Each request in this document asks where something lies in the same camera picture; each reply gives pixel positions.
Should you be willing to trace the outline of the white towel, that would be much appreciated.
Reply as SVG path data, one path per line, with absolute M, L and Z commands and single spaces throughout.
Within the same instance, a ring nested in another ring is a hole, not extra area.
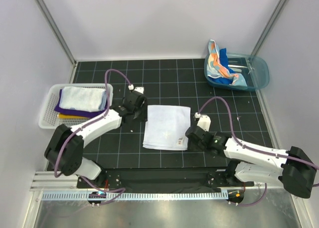
M 143 147 L 154 150 L 186 151 L 190 107 L 149 105 Z

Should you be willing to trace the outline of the light blue bear towel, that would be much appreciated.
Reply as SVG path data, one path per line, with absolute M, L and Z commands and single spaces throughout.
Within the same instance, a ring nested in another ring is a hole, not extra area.
M 61 90 L 59 108 L 98 112 L 104 109 L 106 101 L 105 89 L 68 86 Z

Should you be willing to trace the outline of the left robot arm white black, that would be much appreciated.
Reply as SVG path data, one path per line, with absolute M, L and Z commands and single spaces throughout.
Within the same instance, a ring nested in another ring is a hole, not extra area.
M 106 180 L 106 170 L 96 162 L 83 157 L 84 148 L 103 134 L 133 121 L 147 120 L 147 98 L 143 87 L 136 87 L 114 104 L 108 113 L 100 114 L 84 123 L 67 127 L 59 125 L 44 152 L 54 165 L 55 172 L 65 176 L 77 175 L 87 179 L 94 188 L 101 188 Z

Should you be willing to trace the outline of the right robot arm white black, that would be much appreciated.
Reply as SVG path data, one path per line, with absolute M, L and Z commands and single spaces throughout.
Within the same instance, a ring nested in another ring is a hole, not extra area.
M 308 199 L 315 184 L 318 167 L 298 147 L 274 149 L 245 142 L 225 133 L 215 134 L 191 126 L 185 133 L 191 148 L 232 161 L 225 182 L 259 182 L 282 186 L 290 194 Z

